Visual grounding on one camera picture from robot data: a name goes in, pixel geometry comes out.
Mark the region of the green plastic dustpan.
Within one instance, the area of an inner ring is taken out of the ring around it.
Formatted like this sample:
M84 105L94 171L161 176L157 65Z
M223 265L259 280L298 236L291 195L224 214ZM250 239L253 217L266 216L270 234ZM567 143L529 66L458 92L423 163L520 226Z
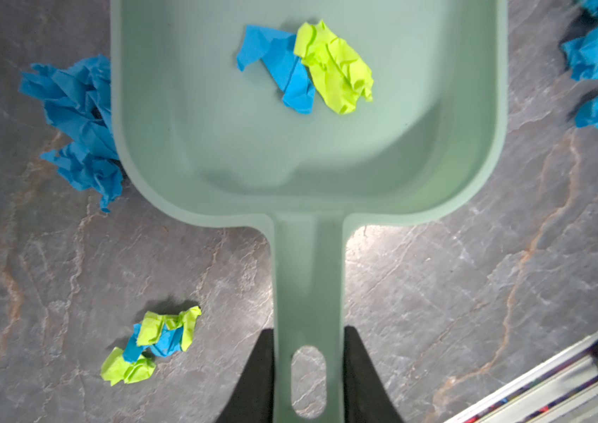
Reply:
M373 102L340 116L283 106L258 66L237 69L249 25L325 19L373 71ZM348 238L464 206L505 143L505 1L114 1L112 121L134 187L198 227L252 227L274 260L275 422L297 422L291 363L325 359L321 422L345 419Z

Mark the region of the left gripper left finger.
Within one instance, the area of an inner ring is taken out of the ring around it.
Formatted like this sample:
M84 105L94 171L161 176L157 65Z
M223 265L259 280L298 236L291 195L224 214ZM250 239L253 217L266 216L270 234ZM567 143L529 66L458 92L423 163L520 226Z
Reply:
M258 336L237 385L216 423L269 423L274 410L274 331Z

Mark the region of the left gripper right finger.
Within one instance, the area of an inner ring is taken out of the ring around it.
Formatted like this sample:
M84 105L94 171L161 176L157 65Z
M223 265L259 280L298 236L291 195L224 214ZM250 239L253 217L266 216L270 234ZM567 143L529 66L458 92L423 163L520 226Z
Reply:
M403 423L353 326L345 328L343 365L346 423Z

